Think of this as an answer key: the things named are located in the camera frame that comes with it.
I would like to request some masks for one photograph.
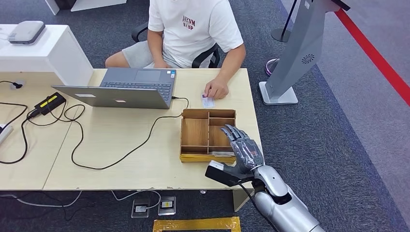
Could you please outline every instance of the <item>white t-shirt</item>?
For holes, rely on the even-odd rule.
[[[186,68],[215,43],[224,52],[243,44],[228,0],[150,0],[148,29],[164,32],[163,52]]]

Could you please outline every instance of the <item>person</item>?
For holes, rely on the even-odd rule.
[[[110,56],[106,67],[191,68],[193,60],[217,43],[227,53],[204,95],[224,98],[241,67],[245,46],[228,0],[150,0],[147,41]],[[210,55],[200,68],[207,68]]]

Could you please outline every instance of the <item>knee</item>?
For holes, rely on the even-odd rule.
[[[119,68],[129,68],[127,60],[122,52],[117,52],[114,55],[108,57],[105,60],[105,67],[119,67]]]
[[[105,60],[105,67],[106,67],[106,68],[115,67],[115,64],[116,64],[116,62],[115,62],[115,57],[114,57],[114,55],[108,57],[108,58]]]

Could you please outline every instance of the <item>power strip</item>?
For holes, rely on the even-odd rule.
[[[3,128],[5,127],[6,124],[0,124],[0,127]],[[6,128],[3,128],[3,130],[0,132],[0,145],[3,143],[4,140],[6,140],[7,136],[13,131],[13,127],[11,125],[8,125]]]

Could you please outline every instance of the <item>speaker grille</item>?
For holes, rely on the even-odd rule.
[[[309,64],[309,63],[311,63],[314,59],[315,59],[315,55],[314,55],[314,54],[307,54],[306,56],[304,56],[304,57],[302,58],[302,63],[303,63],[303,64]]]

